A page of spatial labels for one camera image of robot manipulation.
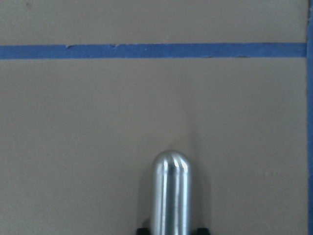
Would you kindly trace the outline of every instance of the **rounded metal tip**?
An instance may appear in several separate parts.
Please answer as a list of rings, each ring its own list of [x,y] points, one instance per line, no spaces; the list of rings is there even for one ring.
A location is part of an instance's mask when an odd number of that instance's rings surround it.
[[[190,163],[187,157],[175,150],[167,150],[157,155],[155,159],[156,170],[160,167],[164,171],[182,171],[188,173],[190,171]]]
[[[152,235],[189,235],[190,163],[185,155],[168,150],[154,162]]]

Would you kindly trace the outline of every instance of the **blue tape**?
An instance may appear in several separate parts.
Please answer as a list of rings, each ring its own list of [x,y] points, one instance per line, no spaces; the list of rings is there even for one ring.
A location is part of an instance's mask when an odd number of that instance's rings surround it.
[[[305,57],[305,43],[0,46],[0,59]]]
[[[308,93],[308,230],[313,235],[313,0],[310,1],[307,31],[307,93]]]

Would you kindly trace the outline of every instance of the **vertical blue tape line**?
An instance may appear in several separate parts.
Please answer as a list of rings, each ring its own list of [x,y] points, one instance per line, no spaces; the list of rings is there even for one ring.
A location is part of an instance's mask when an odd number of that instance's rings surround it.
[[[308,93],[308,231],[313,235],[313,0],[310,1],[307,31],[307,93]]]

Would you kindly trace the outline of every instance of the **metal rod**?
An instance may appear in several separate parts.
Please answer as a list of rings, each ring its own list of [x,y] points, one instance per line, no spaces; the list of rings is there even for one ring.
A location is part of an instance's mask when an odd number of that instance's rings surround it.
[[[190,163],[180,152],[165,151],[154,162],[152,235],[189,235]]]

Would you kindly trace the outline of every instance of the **black mount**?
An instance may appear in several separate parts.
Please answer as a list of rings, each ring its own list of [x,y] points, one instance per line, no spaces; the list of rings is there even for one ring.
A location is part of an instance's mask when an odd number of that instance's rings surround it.
[[[195,235],[211,235],[208,228],[198,228],[196,230],[196,232],[192,233],[192,234],[195,234]],[[151,234],[150,234],[150,230],[148,228],[140,228],[140,229],[137,229],[136,235],[151,235]]]

